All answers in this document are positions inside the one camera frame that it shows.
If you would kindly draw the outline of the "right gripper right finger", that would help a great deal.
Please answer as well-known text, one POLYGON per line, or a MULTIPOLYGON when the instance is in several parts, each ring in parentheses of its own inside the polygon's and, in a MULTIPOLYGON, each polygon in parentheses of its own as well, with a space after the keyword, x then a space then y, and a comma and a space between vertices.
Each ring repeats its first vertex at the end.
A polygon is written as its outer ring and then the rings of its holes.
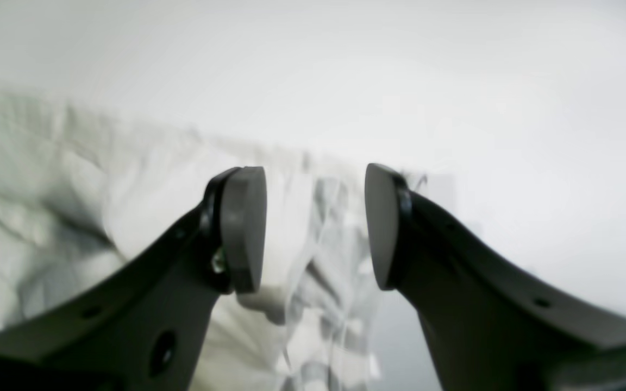
POLYGON ((370 163, 373 272, 416 310, 444 390, 626 390, 626 317, 537 279, 370 163))

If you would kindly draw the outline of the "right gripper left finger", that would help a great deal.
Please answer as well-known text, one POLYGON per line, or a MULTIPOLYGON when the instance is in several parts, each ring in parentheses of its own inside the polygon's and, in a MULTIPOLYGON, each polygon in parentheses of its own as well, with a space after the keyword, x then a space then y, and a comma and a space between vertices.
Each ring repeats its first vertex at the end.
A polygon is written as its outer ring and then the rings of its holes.
POLYGON ((214 176, 126 267, 0 331, 0 390, 187 390, 218 298, 259 289, 266 213, 263 168, 214 176))

